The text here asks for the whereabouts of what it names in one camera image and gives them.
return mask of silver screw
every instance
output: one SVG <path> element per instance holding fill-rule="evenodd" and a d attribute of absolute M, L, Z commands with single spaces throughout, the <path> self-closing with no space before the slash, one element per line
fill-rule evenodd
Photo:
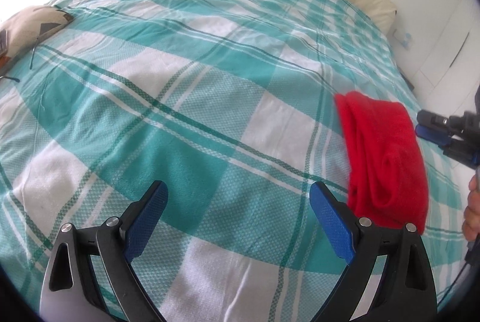
<path fill-rule="evenodd" d="M 106 225 L 108 227 L 113 227 L 113 226 L 116 226 L 118 224 L 119 220 L 116 216 L 112 216 L 112 217 L 108 218 L 106 220 L 106 222 L 107 222 Z"/>
<path fill-rule="evenodd" d="M 71 223 L 65 223 L 60 230 L 62 233 L 68 233 L 71 230 Z"/>
<path fill-rule="evenodd" d="M 371 220 L 368 219 L 368 218 L 363 217 L 363 218 L 360 218 L 358 221 L 359 221 L 360 225 L 362 225 L 363 227 L 370 227 L 371 226 Z"/>
<path fill-rule="evenodd" d="M 407 223 L 407 224 L 405 225 L 405 227 L 406 227 L 406 229 L 407 229 L 408 231 L 410 231 L 411 233 L 414 233 L 414 232 L 417 231 L 417 226 L 414 225 L 413 223 Z"/>

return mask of finger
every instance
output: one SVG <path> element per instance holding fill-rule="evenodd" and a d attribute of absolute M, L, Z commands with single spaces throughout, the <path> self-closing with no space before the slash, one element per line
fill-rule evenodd
<path fill-rule="evenodd" d="M 474 241 L 477 238 L 477 232 L 473 230 L 466 221 L 462 225 L 463 235 L 468 242 Z"/>
<path fill-rule="evenodd" d="M 475 176 L 472 177 L 472 180 L 469 182 L 469 189 L 474 191 L 477 189 L 477 178 Z"/>
<path fill-rule="evenodd" d="M 465 218 L 466 223 L 475 230 L 477 233 L 480 233 L 480 216 L 474 213 L 470 207 L 465 209 L 463 213 L 463 217 Z"/>
<path fill-rule="evenodd" d="M 480 215 L 480 192 L 470 192 L 467 201 L 469 208 L 477 215 Z"/>

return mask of red garment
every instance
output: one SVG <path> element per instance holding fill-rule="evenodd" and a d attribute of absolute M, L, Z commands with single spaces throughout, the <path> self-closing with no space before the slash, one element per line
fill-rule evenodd
<path fill-rule="evenodd" d="M 428 184 L 412 121 L 399 102 L 359 92 L 335 95 L 351 173 L 347 205 L 358 217 L 421 234 L 428 211 Z"/>

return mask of striped cloth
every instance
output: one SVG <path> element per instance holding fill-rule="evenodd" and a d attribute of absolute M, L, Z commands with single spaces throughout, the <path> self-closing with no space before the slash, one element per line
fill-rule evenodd
<path fill-rule="evenodd" d="M 133 267 L 168 320 L 309 321 L 345 267 L 308 202 L 317 180 L 346 199 L 333 95 L 419 110 L 385 36 L 345 0 L 50 4 L 75 20 L 33 70 L 31 53 L 16 64 L 20 83 L 0 81 L 0 261 L 22 295 L 38 307 L 62 223 L 99 225 L 158 179 L 169 203 Z M 441 296 L 465 250 L 461 200 L 450 162 L 419 144 Z"/>

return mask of red cloth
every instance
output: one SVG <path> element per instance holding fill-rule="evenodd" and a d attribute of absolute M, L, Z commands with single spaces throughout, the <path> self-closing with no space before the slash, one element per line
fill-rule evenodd
<path fill-rule="evenodd" d="M 358 217 L 423 233 L 428 184 L 412 121 L 399 102 L 335 95 L 351 166 L 347 205 Z"/>

